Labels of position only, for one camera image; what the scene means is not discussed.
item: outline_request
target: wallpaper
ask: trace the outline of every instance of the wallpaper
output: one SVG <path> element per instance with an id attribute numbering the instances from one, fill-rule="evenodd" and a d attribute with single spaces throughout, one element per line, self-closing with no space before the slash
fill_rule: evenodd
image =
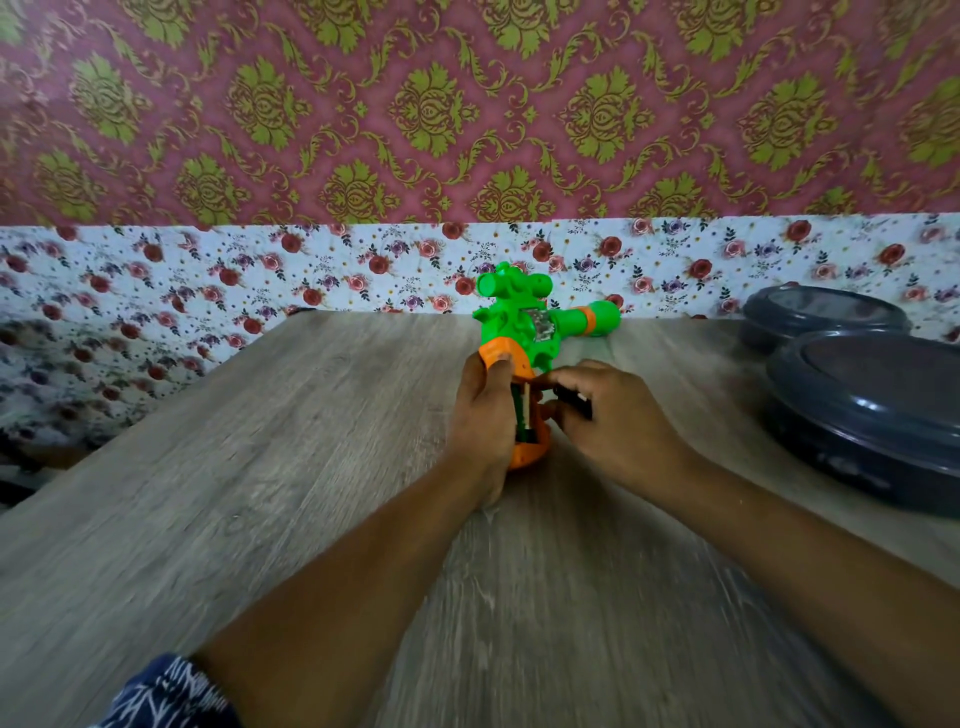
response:
<path id="1" fill-rule="evenodd" d="M 960 208 L 953 0 L 0 0 L 0 224 Z"/>
<path id="2" fill-rule="evenodd" d="M 549 275 L 551 307 L 735 317 L 797 282 L 894 302 L 916 334 L 960 340 L 960 213 L 22 227 L 0 229 L 0 255 L 0 426 L 45 443 L 105 441 L 300 308 L 469 314 L 501 260 Z"/>

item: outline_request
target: wooden table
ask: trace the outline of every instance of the wooden table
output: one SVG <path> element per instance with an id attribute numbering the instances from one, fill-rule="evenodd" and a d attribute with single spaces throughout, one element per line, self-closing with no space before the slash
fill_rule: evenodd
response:
<path id="1" fill-rule="evenodd" d="M 734 333 L 631 320 L 564 361 L 644 375 L 707 456 L 960 584 L 960 524 L 763 433 L 760 362 Z M 297 315 L 4 514 L 0 725 L 92 722 L 151 657 L 188 654 L 422 473 L 478 339 L 466 317 Z M 739 569 L 562 437 L 512 480 L 450 550 L 370 724 L 892 724 Z"/>

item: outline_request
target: patterned sleeve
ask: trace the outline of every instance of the patterned sleeve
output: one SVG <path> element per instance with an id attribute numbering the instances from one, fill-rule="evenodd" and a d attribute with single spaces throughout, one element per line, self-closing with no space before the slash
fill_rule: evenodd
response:
<path id="1" fill-rule="evenodd" d="M 92 728 L 241 728 L 233 708 L 196 666 L 161 655 L 120 691 Z"/>

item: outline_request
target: gray lid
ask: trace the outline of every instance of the gray lid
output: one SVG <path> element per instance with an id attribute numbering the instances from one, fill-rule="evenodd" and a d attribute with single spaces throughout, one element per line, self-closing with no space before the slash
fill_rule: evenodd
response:
<path id="1" fill-rule="evenodd" d="M 743 315 L 751 323 L 786 337 L 810 331 L 910 330 L 906 314 L 892 303 L 813 285 L 763 288 L 744 304 Z"/>
<path id="2" fill-rule="evenodd" d="M 888 331 L 800 336 L 767 361 L 774 394 L 817 425 L 960 474 L 960 347 Z"/>

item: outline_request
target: toy gun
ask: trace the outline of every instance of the toy gun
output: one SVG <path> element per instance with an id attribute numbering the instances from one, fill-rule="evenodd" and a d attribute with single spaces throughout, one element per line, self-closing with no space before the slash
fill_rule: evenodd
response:
<path id="1" fill-rule="evenodd" d="M 603 336 L 620 323 L 620 309 L 610 301 L 548 310 L 543 299 L 551 290 L 549 276 L 527 275 L 510 263 L 500 263 L 493 273 L 477 279 L 479 295 L 496 297 L 492 305 L 473 312 L 473 318 L 483 324 L 480 356 L 488 369 L 502 353 L 509 353 L 514 360 L 510 388 L 516 410 L 516 442 L 511 470 L 539 460 L 550 447 L 550 429 L 540 416 L 540 405 L 531 399 L 534 370 L 550 371 L 567 336 Z"/>

